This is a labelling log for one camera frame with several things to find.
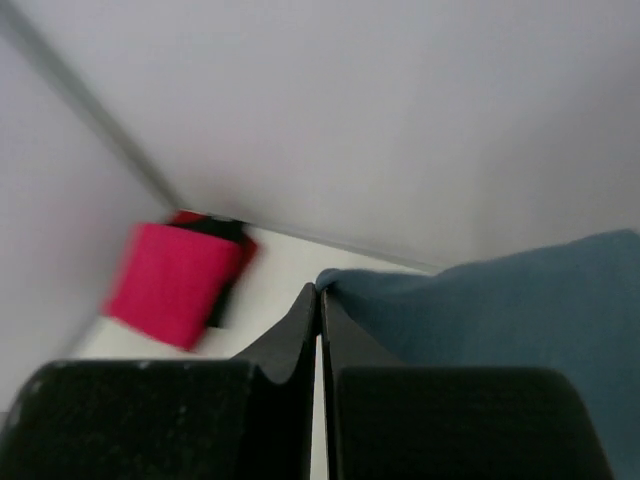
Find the blue grey t shirt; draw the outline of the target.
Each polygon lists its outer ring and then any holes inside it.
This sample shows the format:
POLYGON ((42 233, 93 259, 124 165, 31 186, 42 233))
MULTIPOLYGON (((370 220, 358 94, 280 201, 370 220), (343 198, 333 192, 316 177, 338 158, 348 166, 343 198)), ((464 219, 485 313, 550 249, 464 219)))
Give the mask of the blue grey t shirt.
POLYGON ((404 362, 560 371, 585 401, 615 477, 638 477, 635 231, 600 233, 433 276, 328 269, 316 285, 404 362))

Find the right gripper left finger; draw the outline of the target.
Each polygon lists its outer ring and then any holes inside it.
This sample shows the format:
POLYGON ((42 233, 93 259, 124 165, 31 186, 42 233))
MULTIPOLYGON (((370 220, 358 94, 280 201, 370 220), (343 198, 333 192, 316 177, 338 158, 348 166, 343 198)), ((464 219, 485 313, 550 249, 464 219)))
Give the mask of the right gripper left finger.
POLYGON ((5 479, 306 479, 316 291, 226 360, 59 360, 1 429, 5 479))

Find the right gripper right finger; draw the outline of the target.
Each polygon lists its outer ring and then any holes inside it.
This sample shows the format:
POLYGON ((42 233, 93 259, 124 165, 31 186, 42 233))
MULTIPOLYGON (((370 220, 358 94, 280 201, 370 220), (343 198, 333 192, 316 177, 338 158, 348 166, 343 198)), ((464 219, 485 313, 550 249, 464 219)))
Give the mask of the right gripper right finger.
POLYGON ((540 368, 401 362, 323 293, 332 479, 609 479, 570 382, 540 368))

